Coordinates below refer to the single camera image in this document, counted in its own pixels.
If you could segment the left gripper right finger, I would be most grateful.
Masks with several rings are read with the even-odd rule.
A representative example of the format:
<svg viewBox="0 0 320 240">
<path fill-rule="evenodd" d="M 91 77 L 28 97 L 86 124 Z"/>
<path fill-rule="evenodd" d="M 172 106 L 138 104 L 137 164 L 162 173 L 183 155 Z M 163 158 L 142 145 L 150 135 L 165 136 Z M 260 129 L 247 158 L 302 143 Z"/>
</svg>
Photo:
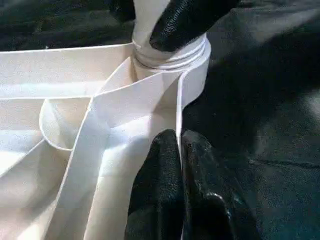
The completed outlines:
<svg viewBox="0 0 320 240">
<path fill-rule="evenodd" d="M 225 161 L 200 133 L 181 136 L 185 184 L 185 240 L 258 240 L 260 234 L 242 189 Z"/>
</svg>

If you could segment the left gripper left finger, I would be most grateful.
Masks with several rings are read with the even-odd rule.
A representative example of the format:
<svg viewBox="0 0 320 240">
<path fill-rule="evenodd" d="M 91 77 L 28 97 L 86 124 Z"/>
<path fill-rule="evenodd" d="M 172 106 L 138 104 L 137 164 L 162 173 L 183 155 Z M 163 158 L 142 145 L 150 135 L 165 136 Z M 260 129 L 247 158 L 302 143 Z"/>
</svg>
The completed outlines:
<svg viewBox="0 0 320 240">
<path fill-rule="evenodd" d="M 127 239 L 179 240 L 183 229 L 183 181 L 176 133 L 152 141 L 131 190 Z"/>
</svg>

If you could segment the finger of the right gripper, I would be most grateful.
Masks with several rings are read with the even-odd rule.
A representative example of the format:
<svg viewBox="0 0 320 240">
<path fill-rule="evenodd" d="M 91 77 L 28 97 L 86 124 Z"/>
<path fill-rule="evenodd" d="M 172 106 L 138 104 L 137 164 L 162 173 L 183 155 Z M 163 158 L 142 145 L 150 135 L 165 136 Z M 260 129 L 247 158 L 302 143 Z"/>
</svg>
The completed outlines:
<svg viewBox="0 0 320 240">
<path fill-rule="evenodd" d="M 171 0 L 149 39 L 153 49 L 175 52 L 206 33 L 237 7 L 236 0 Z"/>
</svg>

